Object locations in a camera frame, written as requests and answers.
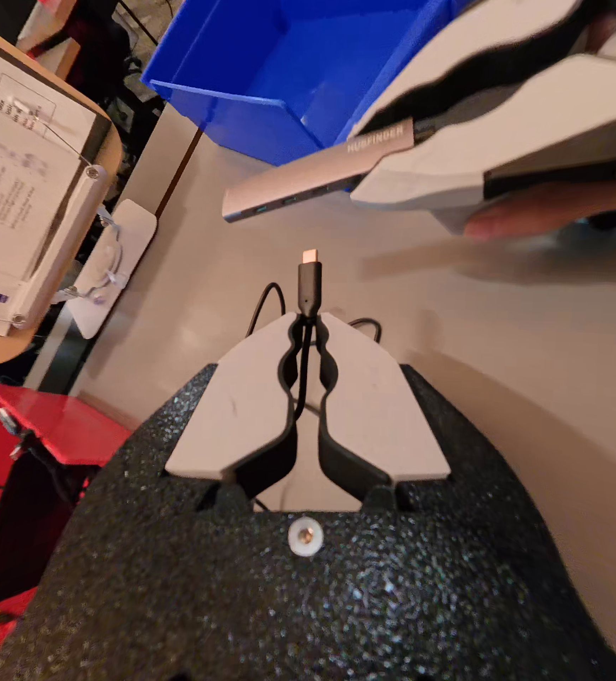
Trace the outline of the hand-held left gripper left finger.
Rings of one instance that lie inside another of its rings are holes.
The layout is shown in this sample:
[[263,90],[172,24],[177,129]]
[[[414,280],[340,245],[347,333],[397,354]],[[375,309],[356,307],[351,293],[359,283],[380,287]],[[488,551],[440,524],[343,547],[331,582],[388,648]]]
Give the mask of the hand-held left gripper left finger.
[[222,356],[165,464],[169,475],[233,481],[242,464],[289,434],[295,379],[284,379],[281,368],[300,328],[288,312]]

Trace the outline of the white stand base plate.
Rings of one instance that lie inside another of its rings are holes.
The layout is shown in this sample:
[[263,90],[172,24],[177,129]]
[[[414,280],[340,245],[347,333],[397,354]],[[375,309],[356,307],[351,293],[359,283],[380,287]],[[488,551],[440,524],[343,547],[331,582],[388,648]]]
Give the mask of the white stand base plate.
[[73,281],[61,287],[52,304],[66,310],[85,340],[94,338],[132,278],[154,237],[154,214],[132,200],[122,201],[114,213],[99,209],[102,231],[88,259]]

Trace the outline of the red plastic bin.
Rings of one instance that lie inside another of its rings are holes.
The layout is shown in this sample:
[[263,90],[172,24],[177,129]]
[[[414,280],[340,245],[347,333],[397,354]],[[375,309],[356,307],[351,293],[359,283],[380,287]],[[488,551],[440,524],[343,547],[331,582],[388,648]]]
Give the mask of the red plastic bin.
[[129,434],[78,398],[0,384],[0,644],[75,507]]

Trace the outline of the grey USB hub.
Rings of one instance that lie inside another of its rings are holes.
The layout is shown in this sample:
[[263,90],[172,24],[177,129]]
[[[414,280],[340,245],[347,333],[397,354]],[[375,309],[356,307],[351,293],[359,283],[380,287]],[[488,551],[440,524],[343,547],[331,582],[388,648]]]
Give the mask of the grey USB hub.
[[283,166],[271,167],[226,190],[222,217],[234,223],[329,193],[350,192],[383,158],[414,146],[414,120],[407,118]]

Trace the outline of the grey desk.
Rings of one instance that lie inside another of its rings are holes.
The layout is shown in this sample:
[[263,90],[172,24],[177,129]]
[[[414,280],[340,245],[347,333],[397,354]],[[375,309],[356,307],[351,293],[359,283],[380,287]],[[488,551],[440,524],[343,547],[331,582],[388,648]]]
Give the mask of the grey desk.
[[[261,165],[171,107],[123,197],[158,234],[74,388],[138,424],[73,516],[0,680],[616,680],[616,232],[472,243],[332,196],[229,226]],[[301,251],[373,317],[450,462],[405,511],[322,475],[318,421],[248,512],[162,474],[213,363]]]

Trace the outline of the blue plastic bin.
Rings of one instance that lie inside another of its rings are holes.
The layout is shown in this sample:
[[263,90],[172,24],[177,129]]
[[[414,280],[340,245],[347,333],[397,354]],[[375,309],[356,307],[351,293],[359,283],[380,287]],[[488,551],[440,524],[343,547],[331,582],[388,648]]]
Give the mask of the blue plastic bin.
[[280,166],[343,142],[469,1],[184,1],[141,81],[211,141]]

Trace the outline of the person's right hand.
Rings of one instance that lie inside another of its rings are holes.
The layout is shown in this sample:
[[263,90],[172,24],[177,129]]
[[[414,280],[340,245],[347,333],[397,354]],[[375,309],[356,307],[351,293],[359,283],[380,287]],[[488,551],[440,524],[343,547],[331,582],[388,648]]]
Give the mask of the person's right hand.
[[463,235],[474,240],[532,236],[615,211],[616,180],[541,184],[479,210],[466,222]]

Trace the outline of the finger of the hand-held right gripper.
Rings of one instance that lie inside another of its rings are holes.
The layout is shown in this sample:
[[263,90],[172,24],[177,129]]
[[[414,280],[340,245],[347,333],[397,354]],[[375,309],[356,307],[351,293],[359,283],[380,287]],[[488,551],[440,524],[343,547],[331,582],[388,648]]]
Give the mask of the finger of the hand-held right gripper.
[[600,1],[474,5],[411,59],[349,137],[436,118],[475,95],[526,81],[565,58],[600,10]]
[[350,197],[361,208],[425,210],[449,231],[507,193],[616,179],[616,59],[575,55],[498,107],[385,157]]

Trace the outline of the printed instruction sheet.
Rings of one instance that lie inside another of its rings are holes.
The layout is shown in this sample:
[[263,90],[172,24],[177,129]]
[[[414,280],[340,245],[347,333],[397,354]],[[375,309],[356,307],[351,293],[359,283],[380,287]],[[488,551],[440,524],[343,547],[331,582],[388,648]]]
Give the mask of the printed instruction sheet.
[[57,144],[77,161],[74,178],[54,216],[37,260],[25,278],[0,272],[0,336],[24,328],[47,299],[45,288],[56,278],[64,255],[72,251],[82,211],[101,202],[103,169],[94,165],[107,122],[43,81],[0,56],[0,113],[30,132]]

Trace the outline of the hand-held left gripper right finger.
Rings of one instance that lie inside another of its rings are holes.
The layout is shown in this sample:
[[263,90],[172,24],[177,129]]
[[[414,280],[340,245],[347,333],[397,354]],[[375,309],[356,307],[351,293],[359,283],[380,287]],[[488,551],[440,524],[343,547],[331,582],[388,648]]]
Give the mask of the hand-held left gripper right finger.
[[444,480],[450,466],[401,365],[330,313],[318,319],[318,453],[333,483]]

